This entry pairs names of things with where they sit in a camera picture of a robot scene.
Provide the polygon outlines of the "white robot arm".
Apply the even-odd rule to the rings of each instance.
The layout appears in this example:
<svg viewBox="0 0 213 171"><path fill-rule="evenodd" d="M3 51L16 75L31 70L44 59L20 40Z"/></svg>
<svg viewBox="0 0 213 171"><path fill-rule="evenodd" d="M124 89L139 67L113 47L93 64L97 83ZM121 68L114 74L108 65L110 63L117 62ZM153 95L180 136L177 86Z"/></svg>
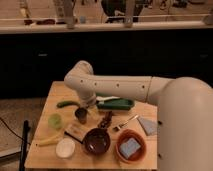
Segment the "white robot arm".
<svg viewBox="0 0 213 171"><path fill-rule="evenodd" d="M98 93L157 107L157 170L213 171L213 87L193 77L99 76L86 61L64 83L91 106Z"/></svg>

